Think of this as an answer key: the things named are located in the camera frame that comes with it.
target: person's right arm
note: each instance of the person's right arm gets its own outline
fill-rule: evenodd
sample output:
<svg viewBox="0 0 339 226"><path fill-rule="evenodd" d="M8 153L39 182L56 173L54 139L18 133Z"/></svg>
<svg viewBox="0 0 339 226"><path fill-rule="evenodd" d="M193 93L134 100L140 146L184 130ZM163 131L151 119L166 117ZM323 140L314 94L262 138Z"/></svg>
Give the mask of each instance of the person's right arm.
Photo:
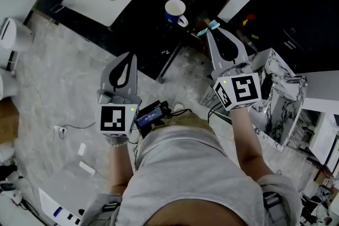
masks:
<svg viewBox="0 0 339 226"><path fill-rule="evenodd" d="M247 109L231 110L230 115L240 168L255 181L262 176L274 174L264 162L261 145Z"/></svg>

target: gray t-shirt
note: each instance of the gray t-shirt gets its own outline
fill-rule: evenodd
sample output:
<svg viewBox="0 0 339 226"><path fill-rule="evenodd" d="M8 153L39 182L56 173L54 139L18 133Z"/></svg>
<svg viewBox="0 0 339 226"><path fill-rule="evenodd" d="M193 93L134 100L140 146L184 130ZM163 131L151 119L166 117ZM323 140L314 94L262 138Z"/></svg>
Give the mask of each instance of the gray t-shirt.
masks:
<svg viewBox="0 0 339 226"><path fill-rule="evenodd" d="M267 175L254 182L204 129L175 125L153 131L139 154L137 172L123 196L98 195L82 226L142 226L163 206L181 199L215 202L250 226L270 225L264 192L281 196L289 225L299 222L301 200L289 178Z"/></svg>

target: toilet lid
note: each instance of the toilet lid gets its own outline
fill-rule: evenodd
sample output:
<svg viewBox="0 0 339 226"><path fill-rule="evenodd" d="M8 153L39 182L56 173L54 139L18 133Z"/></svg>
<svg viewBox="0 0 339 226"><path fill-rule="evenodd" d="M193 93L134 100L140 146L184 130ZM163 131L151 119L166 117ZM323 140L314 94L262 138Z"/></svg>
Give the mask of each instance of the toilet lid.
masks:
<svg viewBox="0 0 339 226"><path fill-rule="evenodd" d="M0 44L6 48L12 48L16 38L16 24L12 18L7 18L5 21L2 32L0 34Z"/></svg>

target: person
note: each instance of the person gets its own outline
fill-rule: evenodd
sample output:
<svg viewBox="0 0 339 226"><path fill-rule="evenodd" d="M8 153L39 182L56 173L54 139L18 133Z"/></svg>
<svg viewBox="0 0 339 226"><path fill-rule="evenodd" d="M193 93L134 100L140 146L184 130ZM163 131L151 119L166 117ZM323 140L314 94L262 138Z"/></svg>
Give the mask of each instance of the person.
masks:
<svg viewBox="0 0 339 226"><path fill-rule="evenodd" d="M298 192L265 164L247 109L230 116L240 168L206 120L174 112L142 141L135 174L127 144L111 147L110 194L97 196L81 225L299 225ZM272 193L283 211L274 218L264 199Z"/></svg>

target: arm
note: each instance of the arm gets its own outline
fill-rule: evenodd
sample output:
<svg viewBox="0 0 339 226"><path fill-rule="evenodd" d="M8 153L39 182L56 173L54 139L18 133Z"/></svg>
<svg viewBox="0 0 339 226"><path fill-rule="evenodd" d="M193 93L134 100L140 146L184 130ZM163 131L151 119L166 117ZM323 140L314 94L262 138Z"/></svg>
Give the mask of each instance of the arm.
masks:
<svg viewBox="0 0 339 226"><path fill-rule="evenodd" d="M247 109L232 110L230 115L240 168L255 181L262 176L274 174L264 162L260 142Z"/></svg>
<svg viewBox="0 0 339 226"><path fill-rule="evenodd" d="M133 176L127 144L119 147L110 147L109 166L111 194L122 195L128 185L129 180L131 180Z"/></svg>

